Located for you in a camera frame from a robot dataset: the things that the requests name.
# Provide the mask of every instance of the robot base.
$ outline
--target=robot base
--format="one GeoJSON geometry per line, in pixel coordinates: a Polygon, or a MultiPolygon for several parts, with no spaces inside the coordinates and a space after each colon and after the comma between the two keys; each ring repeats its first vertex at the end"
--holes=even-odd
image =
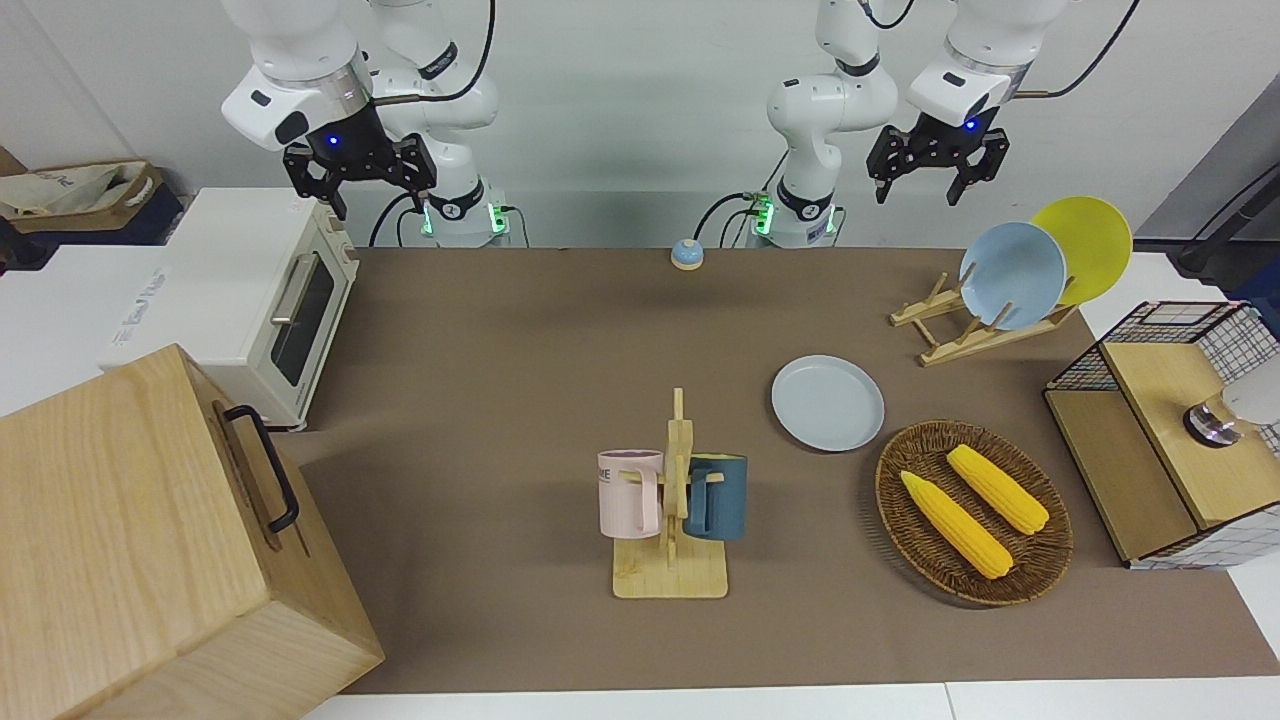
{"type": "Polygon", "coordinates": [[[404,247],[508,247],[511,232],[503,213],[506,193],[485,186],[479,202],[461,219],[449,219],[424,204],[426,222],[416,232],[404,232],[404,247]]]}
{"type": "Polygon", "coordinates": [[[790,217],[790,213],[776,211],[769,223],[769,232],[760,234],[758,227],[751,228],[751,238],[748,247],[783,247],[787,250],[800,247],[828,247],[835,240],[835,228],[831,217],[835,214],[835,205],[827,209],[814,220],[800,220],[790,217]]]}

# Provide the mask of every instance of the yellow plate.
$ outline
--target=yellow plate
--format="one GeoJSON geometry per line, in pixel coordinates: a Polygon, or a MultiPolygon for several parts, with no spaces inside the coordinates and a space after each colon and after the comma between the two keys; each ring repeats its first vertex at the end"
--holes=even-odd
{"type": "Polygon", "coordinates": [[[1068,275],[1075,278],[1059,300],[1062,305],[1079,305],[1111,290],[1129,266],[1129,222],[1106,200],[1064,197],[1036,213],[1032,224],[1053,236],[1068,275]]]}

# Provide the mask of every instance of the plate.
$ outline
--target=plate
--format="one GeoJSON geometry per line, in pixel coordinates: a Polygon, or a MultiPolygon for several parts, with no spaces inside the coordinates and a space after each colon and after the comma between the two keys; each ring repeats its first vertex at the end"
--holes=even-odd
{"type": "Polygon", "coordinates": [[[865,370],[831,355],[796,357],[773,378],[773,414],[797,441],[841,452],[884,423],[884,396],[865,370]]]}
{"type": "Polygon", "coordinates": [[[1053,236],[1030,223],[1004,223],[974,241],[960,260],[960,277],[977,263],[960,288],[965,307],[992,325],[1006,302],[1014,307],[996,329],[1029,328],[1048,315],[1066,284],[1066,259],[1053,236]]]}
{"type": "Polygon", "coordinates": [[[1062,305],[1079,305],[1111,290],[1129,266],[1133,232],[1124,214],[1106,200],[1055,200],[1036,213],[1032,224],[1053,236],[1066,258],[1066,272],[1074,279],[1062,291],[1062,305]]]}
{"type": "Polygon", "coordinates": [[[1071,562],[1071,520],[1052,480],[1018,446],[978,425],[929,420],[893,436],[876,465],[876,503],[890,538],[906,561],[934,585],[969,602],[1004,606],[1034,600],[1052,589],[1071,562]],[[1011,528],[951,469],[947,452],[960,443],[1009,473],[1048,510],[1048,523],[1041,532],[1024,536],[1011,528]],[[899,475],[901,470],[946,491],[1009,550],[1014,569],[996,580],[974,570],[911,501],[899,475]]]}

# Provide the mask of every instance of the blue mug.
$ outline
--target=blue mug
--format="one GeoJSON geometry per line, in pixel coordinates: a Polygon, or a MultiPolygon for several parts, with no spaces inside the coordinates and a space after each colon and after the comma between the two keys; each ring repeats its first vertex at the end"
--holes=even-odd
{"type": "Polygon", "coordinates": [[[745,456],[694,454],[689,461],[689,518],[684,529],[689,537],[716,541],[735,541],[746,533],[745,456]]]}

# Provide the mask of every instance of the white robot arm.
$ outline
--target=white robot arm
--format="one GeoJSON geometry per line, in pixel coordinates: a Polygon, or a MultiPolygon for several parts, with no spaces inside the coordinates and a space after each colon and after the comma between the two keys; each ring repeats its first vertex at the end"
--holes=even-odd
{"type": "Polygon", "coordinates": [[[878,31],[859,0],[822,0],[815,36],[836,69],[783,81],[769,96],[769,123],[787,155],[764,237],[781,247],[806,247],[826,233],[842,161],[827,137],[882,126],[897,108],[897,86],[879,67],[878,31]]]}
{"type": "Polygon", "coordinates": [[[426,237],[419,234],[406,245],[486,245],[504,231],[502,193],[480,174],[475,155],[458,131],[492,124],[498,114],[498,91],[492,79],[483,73],[477,76],[475,65],[458,55],[435,3],[371,0],[370,5],[383,42],[412,67],[384,68],[374,76],[375,97],[461,92],[448,102],[396,102],[378,110],[393,140],[421,133],[436,167],[435,187],[421,193],[426,201],[422,224],[426,237]]]}
{"type": "Polygon", "coordinates": [[[253,55],[223,114],[257,145],[284,149],[300,195],[343,217],[342,182],[383,179],[410,193],[442,245],[484,245],[499,232],[499,200],[457,135],[493,122],[497,91],[460,58],[434,1],[370,0],[384,42],[410,65],[376,74],[338,0],[221,1],[253,55]]]}
{"type": "Polygon", "coordinates": [[[1044,33],[1068,0],[956,0],[942,50],[911,82],[906,100],[920,109],[910,131],[887,126],[867,158],[883,202],[896,178],[922,167],[956,168],[947,191],[955,205],[969,186],[995,179],[1009,150],[996,111],[1014,97],[1044,33]],[[969,158],[983,150],[975,163],[969,158]]]}

